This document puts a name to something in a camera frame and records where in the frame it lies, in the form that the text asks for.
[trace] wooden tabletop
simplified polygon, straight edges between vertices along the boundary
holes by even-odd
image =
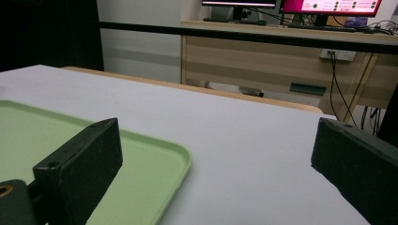
[[[315,106],[298,104],[298,103],[294,103],[294,102],[269,99],[269,98],[263,98],[263,97],[260,98],[260,97],[245,96],[245,95],[229,93],[229,92],[224,92],[224,91],[219,91],[219,90],[206,89],[206,88],[202,88],[202,87],[195,87],[195,86],[189,86],[189,85],[172,83],[172,82],[161,82],[161,81],[155,81],[155,80],[133,77],[133,76],[128,76],[128,75],[122,75],[122,74],[111,73],[111,72],[103,72],[103,71],[81,68],[81,67],[63,67],[63,69],[97,74],[100,76],[113,77],[113,78],[124,79],[124,80],[139,82],[139,83],[151,83],[151,84],[155,84],[155,85],[173,87],[173,88],[177,88],[177,89],[199,92],[199,93],[204,93],[204,94],[209,94],[209,95],[214,95],[214,96],[221,96],[221,97],[226,97],[226,98],[230,97],[230,98],[235,98],[235,99],[248,100],[248,101],[265,103],[268,105],[282,106],[282,107],[303,110],[303,111],[308,111],[308,112],[313,112],[313,113],[323,113],[320,109],[316,108]]]

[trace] keyboard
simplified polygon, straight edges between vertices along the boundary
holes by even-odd
[[[266,21],[239,21],[239,20],[223,20],[223,19],[212,19],[204,18],[205,22],[216,22],[216,23],[240,23],[240,24],[251,24],[251,25],[267,25]]]
[[[355,28],[344,27],[344,26],[313,26],[313,25],[301,25],[301,24],[289,24],[289,28],[307,29],[307,30],[325,30],[325,31],[337,31],[337,32],[356,32]]]

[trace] black cable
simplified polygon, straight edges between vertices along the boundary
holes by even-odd
[[[344,105],[346,106],[346,108],[347,108],[347,110],[348,110],[348,113],[349,113],[349,115],[351,116],[352,122],[354,123],[355,127],[357,127],[357,123],[355,122],[354,116],[352,115],[351,110],[349,109],[349,106],[348,106],[347,102],[345,101],[345,97],[344,97],[344,95],[343,95],[343,92],[342,92],[342,90],[340,89],[340,85],[339,85],[339,83],[337,82],[337,76],[336,76],[336,55],[335,55],[335,52],[332,52],[332,55],[333,55],[333,57],[332,57],[331,63],[332,63],[332,67],[333,67],[333,80],[336,82],[337,90],[339,91],[339,94],[340,94],[340,96],[341,96],[341,98],[342,98],[342,100],[343,100],[343,102],[344,102]]]
[[[360,128],[363,130],[365,126],[366,114],[368,113],[368,107],[365,106],[362,113],[362,119],[360,121]]]
[[[378,108],[375,108],[374,112],[371,113],[371,118],[373,119],[377,115]]]
[[[373,107],[372,107],[371,110],[369,111],[369,114],[370,114],[369,126],[371,127],[371,129],[374,129],[374,126],[372,125],[372,120],[373,120],[372,114],[375,113],[375,112],[372,112],[372,109],[373,109]]]
[[[258,9],[258,8],[254,8],[254,7],[249,7],[248,10],[252,10],[252,11],[255,11],[255,12],[258,12],[258,13],[261,13],[261,14],[268,15],[268,16],[270,16],[270,17],[272,17],[272,18],[277,19],[277,20],[283,20],[283,24],[284,24],[284,23],[291,23],[290,21],[302,23],[302,21],[293,20],[293,19],[292,19],[292,20],[290,20],[290,19],[285,19],[285,18],[280,17],[280,16],[276,16],[276,15],[272,15],[272,14],[270,14],[270,13],[266,13],[265,11],[263,11],[263,10],[261,10],[261,9]]]
[[[343,27],[349,27],[349,26],[346,26],[346,25],[340,23],[339,21],[337,21],[337,19],[336,19],[335,16],[333,16],[333,20],[334,20],[335,22],[337,22],[339,25],[343,26]],[[398,23],[392,22],[392,21],[373,22],[373,23],[371,23],[371,24],[369,24],[369,25],[366,25],[366,26],[359,26],[359,27],[354,27],[354,28],[356,28],[356,29],[366,29],[366,28],[371,27],[372,25],[374,25],[376,28],[379,28],[381,33],[385,33],[385,34],[387,34],[387,35],[392,35],[392,36],[398,34],[397,32],[395,32],[395,31],[393,31],[393,30],[382,28],[382,27],[388,27],[388,26],[393,26],[393,25],[398,26]]]
[[[381,109],[378,108],[378,115],[377,115],[377,129],[375,131],[375,135],[378,134],[378,131],[380,130],[380,117],[381,117]]]
[[[311,23],[315,24],[315,21],[313,20],[313,16],[310,17]]]
[[[396,22],[388,22],[380,25],[379,30],[381,33],[385,33],[387,35],[398,35],[398,24]]]
[[[378,109],[375,109],[375,123],[374,123],[374,131],[373,131],[373,135],[376,135],[376,126],[377,126],[377,112]]]
[[[330,61],[331,61],[331,67],[332,67],[332,69],[333,69],[333,73],[334,73],[334,69],[335,69],[335,65],[334,65],[335,56],[336,56],[336,55],[335,55],[334,52],[330,52]],[[329,100],[330,100],[330,106],[331,106],[331,109],[333,110],[334,116],[336,116],[337,120],[340,121],[339,116],[337,116],[337,113],[336,113],[336,111],[334,110],[333,101],[332,101],[332,99],[331,99],[331,96],[333,95],[333,85],[334,85],[334,77],[331,78],[330,99],[329,99]]]

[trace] table surface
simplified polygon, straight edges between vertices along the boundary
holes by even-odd
[[[311,167],[318,112],[45,66],[0,73],[0,98],[190,149],[161,224],[368,224]]]

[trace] light green tray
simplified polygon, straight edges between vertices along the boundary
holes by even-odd
[[[33,166],[91,123],[0,101],[0,181],[29,184]],[[172,142],[120,134],[123,166],[88,224],[156,224],[191,166],[191,154]]]

